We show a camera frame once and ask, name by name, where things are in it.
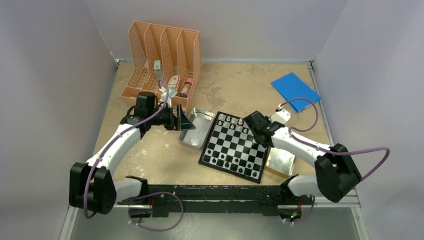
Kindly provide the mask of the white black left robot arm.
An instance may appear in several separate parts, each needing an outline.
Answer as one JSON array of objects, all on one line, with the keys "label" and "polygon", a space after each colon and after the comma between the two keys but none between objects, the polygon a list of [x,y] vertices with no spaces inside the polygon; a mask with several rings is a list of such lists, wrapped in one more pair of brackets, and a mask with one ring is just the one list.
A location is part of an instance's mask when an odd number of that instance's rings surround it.
[{"label": "white black left robot arm", "polygon": [[146,135],[152,126],[168,131],[194,130],[195,125],[185,116],[182,106],[158,104],[152,93],[141,91],[135,105],[121,119],[114,135],[85,163],[76,162],[70,169],[69,205],[85,212],[108,214],[113,206],[131,199],[138,205],[149,199],[148,181],[127,176],[114,181],[113,173],[131,148]]}]

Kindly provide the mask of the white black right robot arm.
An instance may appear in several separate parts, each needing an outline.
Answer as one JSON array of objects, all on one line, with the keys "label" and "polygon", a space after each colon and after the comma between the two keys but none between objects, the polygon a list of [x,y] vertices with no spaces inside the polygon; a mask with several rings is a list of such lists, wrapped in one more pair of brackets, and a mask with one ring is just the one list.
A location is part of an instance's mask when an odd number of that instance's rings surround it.
[{"label": "white black right robot arm", "polygon": [[249,114],[244,121],[256,143],[265,148],[287,151],[314,167],[313,174],[297,174],[281,184],[280,196],[284,202],[292,204],[301,196],[322,195],[338,203],[362,181],[344,145],[330,146],[312,141],[292,132],[283,123],[271,121],[259,111]]}]

